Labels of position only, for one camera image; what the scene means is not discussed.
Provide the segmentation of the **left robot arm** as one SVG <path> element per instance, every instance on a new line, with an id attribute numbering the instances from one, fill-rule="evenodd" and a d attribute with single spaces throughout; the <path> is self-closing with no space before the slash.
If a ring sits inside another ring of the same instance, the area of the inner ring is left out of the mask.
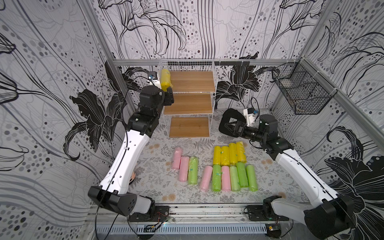
<path id="1" fill-rule="evenodd" d="M 139 108 L 131 115 L 126 135 L 118 155 L 98 186 L 89 189 L 88 196 L 98 207 L 128 217 L 155 214 L 155 201 L 129 192 L 129 183 L 137 161 L 152 137 L 163 108 L 175 102 L 173 89 L 165 91 L 153 85 L 142 88 Z"/>

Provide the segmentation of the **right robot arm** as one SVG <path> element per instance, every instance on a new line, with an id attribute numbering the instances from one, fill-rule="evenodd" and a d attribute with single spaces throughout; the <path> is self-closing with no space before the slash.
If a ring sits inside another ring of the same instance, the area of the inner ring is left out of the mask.
<path id="1" fill-rule="evenodd" d="M 318 239 L 325 240 L 354 227 L 354 202 L 337 193 L 301 159 L 294 147 L 279 135 L 278 121 L 272 115 L 259 116 L 258 127 L 249 127 L 246 118 L 234 109 L 223 113 L 219 131 L 234 138 L 260 144 L 261 149 L 282 166 L 301 187 L 308 204 L 272 196 L 263 201 L 266 219 L 286 217 L 305 225 Z"/>

